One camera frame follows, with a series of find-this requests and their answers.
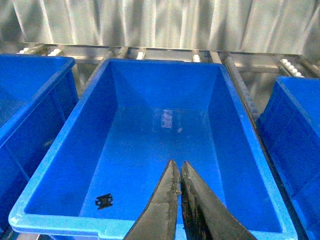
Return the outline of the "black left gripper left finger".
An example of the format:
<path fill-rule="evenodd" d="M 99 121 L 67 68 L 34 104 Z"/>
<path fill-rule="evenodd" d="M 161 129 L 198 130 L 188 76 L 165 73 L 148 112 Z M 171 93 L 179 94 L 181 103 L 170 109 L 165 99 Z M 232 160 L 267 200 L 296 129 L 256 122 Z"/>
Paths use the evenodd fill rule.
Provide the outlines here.
<path fill-rule="evenodd" d="M 169 160 L 146 207 L 127 232 L 125 240 L 173 240 L 176 234 L 180 172 Z"/>

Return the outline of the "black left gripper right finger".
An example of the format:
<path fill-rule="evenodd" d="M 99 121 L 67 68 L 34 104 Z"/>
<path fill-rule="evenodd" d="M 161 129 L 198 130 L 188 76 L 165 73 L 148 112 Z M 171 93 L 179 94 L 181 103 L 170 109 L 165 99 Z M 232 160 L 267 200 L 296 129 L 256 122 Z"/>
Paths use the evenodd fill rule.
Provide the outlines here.
<path fill-rule="evenodd" d="M 188 240 L 254 240 L 188 162 L 181 168 L 181 208 Z"/>

